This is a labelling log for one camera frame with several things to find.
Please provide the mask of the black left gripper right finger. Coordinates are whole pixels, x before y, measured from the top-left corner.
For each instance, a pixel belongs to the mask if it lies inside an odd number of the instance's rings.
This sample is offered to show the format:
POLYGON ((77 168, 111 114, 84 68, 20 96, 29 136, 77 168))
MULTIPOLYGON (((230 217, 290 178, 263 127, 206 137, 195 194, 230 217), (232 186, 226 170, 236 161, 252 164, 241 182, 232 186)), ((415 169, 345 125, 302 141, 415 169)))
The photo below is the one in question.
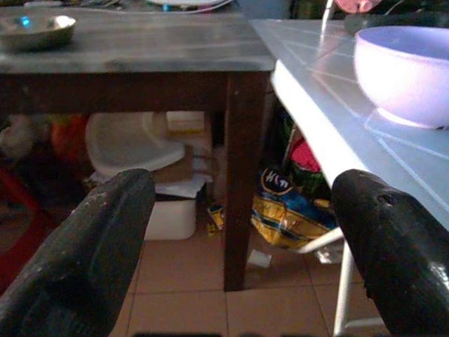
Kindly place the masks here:
POLYGON ((331 204, 368 297, 393 336, 448 335, 448 230, 412 195, 351 169, 331 204))

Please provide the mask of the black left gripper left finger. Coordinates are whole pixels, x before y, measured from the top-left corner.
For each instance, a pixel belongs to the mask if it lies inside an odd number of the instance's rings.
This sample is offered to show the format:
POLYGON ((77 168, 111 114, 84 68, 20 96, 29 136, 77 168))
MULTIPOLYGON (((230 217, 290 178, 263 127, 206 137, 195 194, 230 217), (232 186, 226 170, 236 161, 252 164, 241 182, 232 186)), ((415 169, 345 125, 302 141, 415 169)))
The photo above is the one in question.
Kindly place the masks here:
POLYGON ((155 199, 153 175, 142 168, 91 190, 1 296, 1 335, 108 336, 155 199))

